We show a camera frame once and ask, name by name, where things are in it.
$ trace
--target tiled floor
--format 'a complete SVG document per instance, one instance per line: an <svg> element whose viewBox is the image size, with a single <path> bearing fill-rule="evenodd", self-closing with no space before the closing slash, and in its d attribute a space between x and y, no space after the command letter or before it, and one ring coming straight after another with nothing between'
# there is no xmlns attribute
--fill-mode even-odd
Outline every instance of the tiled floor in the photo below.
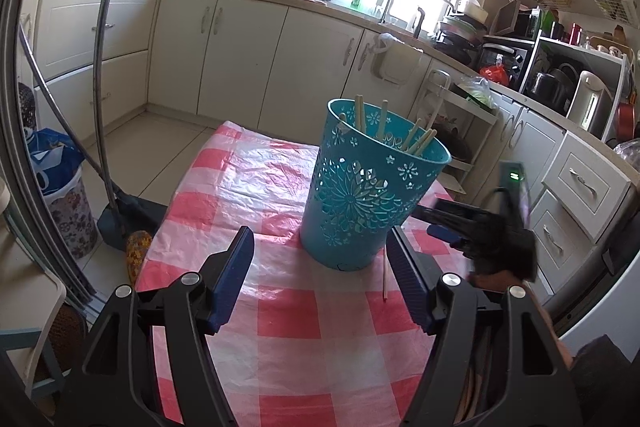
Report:
<svg viewBox="0 0 640 427"><path fill-rule="evenodd" d="M111 177L129 194L169 204L171 196L191 162L213 129L143 113L106 137ZM97 160L97 149L89 149ZM107 204L102 180L85 162L82 181L94 219ZM94 287L109 296L114 288L128 283L125 255L100 242L94 253L79 261Z"/></svg>

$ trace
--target plastic tablecloth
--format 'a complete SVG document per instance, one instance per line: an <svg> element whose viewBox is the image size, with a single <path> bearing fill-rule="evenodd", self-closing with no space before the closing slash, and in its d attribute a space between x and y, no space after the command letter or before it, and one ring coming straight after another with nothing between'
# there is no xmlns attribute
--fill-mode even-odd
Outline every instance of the plastic tablecloth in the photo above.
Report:
<svg viewBox="0 0 640 427"><path fill-rule="evenodd" d="M172 198L146 254L138 291L165 287L225 251L239 227L255 254L229 323L207 337L241 427L397 426L433 338L411 320L393 272L382 298L382 252L366 269L340 272L303 250L298 228L318 148L220 126ZM422 204L450 199L434 182ZM444 271L465 274L462 254L409 218L414 248ZM181 421L163 328L154 328L165 416Z"/></svg>

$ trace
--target blue plastic bag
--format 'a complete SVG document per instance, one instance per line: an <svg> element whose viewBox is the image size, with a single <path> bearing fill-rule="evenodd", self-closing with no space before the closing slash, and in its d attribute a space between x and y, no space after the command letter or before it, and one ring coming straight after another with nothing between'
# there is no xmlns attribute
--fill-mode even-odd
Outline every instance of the blue plastic bag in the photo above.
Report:
<svg viewBox="0 0 640 427"><path fill-rule="evenodd" d="M66 135L52 129L34 131L27 136L31 165L45 196L68 184L84 161L84 156Z"/></svg>

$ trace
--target teal plastic basket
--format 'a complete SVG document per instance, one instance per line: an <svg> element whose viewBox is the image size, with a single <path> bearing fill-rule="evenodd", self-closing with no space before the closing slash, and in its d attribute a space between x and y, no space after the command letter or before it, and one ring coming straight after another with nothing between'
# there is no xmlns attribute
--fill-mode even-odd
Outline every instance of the teal plastic basket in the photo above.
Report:
<svg viewBox="0 0 640 427"><path fill-rule="evenodd" d="M344 113L346 122L338 115ZM412 122L388 112L383 142L374 138L381 111L365 104L367 133L354 128L353 100L332 100L300 239L319 263L342 271L368 266L426 194L451 155L434 139L420 157L400 149ZM426 131L418 129L411 144Z"/></svg>

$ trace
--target floral trash can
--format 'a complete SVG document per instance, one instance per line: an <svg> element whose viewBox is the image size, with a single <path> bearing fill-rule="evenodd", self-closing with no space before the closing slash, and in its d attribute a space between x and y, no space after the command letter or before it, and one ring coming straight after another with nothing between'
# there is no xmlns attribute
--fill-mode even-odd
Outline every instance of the floral trash can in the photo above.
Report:
<svg viewBox="0 0 640 427"><path fill-rule="evenodd" d="M346 122L338 115L344 113ZM321 264L342 271L369 265L426 194L449 151L437 139L420 157L400 150L414 124L389 112L383 142L374 137L380 108L365 104L367 133L354 128L353 100L332 100L306 198L300 239ZM426 131L419 129L413 144Z"/></svg>
<svg viewBox="0 0 640 427"><path fill-rule="evenodd" d="M64 187L44 196L51 217L74 259L82 259L98 243L98 228L82 185L82 168Z"/></svg>

